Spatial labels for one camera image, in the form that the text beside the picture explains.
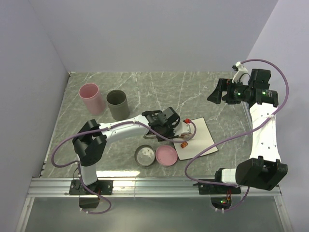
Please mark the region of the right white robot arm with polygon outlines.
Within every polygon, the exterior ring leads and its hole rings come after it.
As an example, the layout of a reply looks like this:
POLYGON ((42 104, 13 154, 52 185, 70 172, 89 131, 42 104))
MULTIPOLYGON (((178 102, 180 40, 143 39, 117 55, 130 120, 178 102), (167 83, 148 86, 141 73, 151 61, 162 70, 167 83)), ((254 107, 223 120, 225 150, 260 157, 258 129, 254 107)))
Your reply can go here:
POLYGON ((220 169, 220 177, 213 181, 213 188, 224 193, 230 185, 272 190, 288 173, 288 166, 281 162, 277 147, 276 111, 278 93, 269 88, 271 72, 252 69, 249 81, 244 85, 234 79, 220 78, 207 100, 219 104, 248 104, 252 126, 252 150, 248 160, 235 169, 220 169))

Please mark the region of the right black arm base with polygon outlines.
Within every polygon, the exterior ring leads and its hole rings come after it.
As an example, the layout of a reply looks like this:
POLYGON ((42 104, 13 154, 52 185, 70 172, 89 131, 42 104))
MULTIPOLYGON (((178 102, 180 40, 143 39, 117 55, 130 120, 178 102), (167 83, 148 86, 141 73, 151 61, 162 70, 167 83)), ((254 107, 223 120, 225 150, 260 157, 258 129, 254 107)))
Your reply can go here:
POLYGON ((194 186, 198 187, 199 195, 210 195, 212 207, 218 211, 228 211, 232 208, 232 195, 241 194, 241 187, 233 184, 221 184, 214 179, 199 179, 194 186))

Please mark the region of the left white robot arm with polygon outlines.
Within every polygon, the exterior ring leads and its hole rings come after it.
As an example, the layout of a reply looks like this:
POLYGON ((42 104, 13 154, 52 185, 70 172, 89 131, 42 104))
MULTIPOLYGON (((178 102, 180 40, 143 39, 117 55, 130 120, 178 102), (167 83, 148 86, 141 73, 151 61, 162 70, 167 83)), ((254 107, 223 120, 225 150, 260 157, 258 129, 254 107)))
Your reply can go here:
POLYGON ((91 134, 83 134, 72 140, 74 151, 80 161, 80 188, 86 194, 93 194, 98 188, 96 163, 101 160, 106 147, 112 143, 135 136, 155 135, 158 141, 163 137, 177 138, 182 126, 180 116, 172 107, 164 111, 145 111, 142 114, 115 123, 97 123, 94 119, 88 121, 80 133, 105 129, 91 134))

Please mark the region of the small orange food piece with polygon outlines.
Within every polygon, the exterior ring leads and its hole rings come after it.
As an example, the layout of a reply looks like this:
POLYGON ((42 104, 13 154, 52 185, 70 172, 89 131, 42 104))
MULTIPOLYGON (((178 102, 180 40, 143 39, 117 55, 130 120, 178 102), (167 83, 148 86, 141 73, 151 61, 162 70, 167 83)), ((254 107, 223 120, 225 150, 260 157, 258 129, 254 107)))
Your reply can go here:
POLYGON ((181 147, 182 149, 186 148, 187 146, 188 146, 188 143, 187 143, 187 142, 183 142, 183 143, 180 144, 180 147, 181 147))

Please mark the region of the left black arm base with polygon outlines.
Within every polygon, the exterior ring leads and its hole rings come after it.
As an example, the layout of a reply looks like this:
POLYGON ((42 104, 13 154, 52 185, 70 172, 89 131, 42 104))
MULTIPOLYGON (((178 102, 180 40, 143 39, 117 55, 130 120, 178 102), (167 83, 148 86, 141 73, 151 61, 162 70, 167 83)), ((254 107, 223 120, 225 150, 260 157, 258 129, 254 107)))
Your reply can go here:
MULTIPOLYGON (((91 191, 100 195, 111 195, 113 189, 112 180, 97 180, 95 183, 87 186, 91 191)), ((82 209, 96 209, 99 205, 100 199, 96 198, 85 198, 84 196, 90 196, 91 193, 84 188, 79 179, 74 179, 71 181, 70 196, 79 196, 79 206, 82 209)))

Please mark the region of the metal tongs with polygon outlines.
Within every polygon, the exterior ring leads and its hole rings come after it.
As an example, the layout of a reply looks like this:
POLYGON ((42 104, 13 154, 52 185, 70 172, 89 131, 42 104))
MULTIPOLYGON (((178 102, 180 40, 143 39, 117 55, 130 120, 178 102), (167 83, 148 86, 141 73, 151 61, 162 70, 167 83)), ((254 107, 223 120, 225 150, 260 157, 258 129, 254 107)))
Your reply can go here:
MULTIPOLYGON (((190 134, 182 134, 182 135, 179 135, 179 136, 174 137, 174 139, 186 140, 186 139, 191 138, 192 136, 193 136, 192 133, 190 133, 190 134)), ((154 135, 154 134, 149 134, 149 135, 145 135, 145 136, 144 136, 144 139, 160 139, 160 137, 157 137, 157 136, 154 135)))

